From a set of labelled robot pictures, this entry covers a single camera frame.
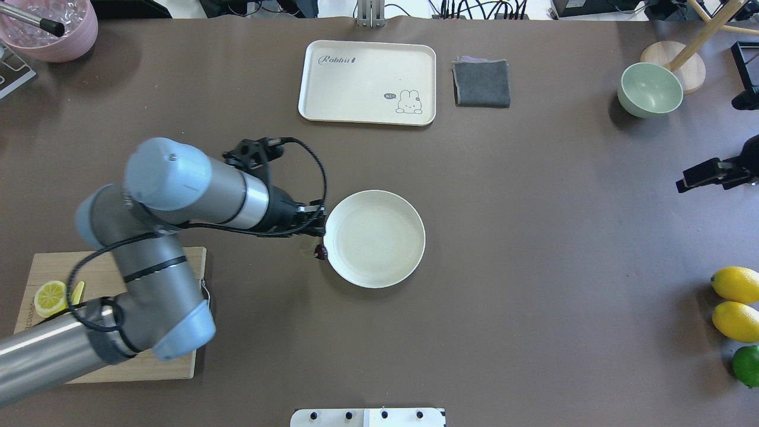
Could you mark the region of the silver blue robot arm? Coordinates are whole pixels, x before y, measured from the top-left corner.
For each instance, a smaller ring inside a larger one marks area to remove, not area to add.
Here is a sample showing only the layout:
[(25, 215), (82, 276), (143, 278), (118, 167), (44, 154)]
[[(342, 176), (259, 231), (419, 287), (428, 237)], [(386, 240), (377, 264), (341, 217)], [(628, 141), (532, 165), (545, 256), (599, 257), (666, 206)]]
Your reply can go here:
[(170, 361), (216, 333), (178, 234), (209, 229), (266, 238), (325, 234), (326, 195), (293, 200), (269, 163), (298, 138), (244, 139), (222, 160), (195, 146), (150, 138), (121, 183), (78, 206), (76, 227), (93, 252), (65, 282), (67, 308), (2, 339), (2, 406), (118, 365), (150, 350)]

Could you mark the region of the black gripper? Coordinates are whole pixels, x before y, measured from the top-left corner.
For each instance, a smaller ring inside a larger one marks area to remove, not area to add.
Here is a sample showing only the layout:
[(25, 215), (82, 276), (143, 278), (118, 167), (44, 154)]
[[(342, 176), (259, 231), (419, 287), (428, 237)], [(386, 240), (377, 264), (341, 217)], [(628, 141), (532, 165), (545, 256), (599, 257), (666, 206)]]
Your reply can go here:
[(272, 187), (269, 192), (269, 203), (264, 214), (264, 232), (292, 235), (296, 234), (323, 237), (326, 234), (326, 209), (318, 205), (318, 200), (312, 200), (308, 205), (296, 202), (290, 195), (279, 187)]

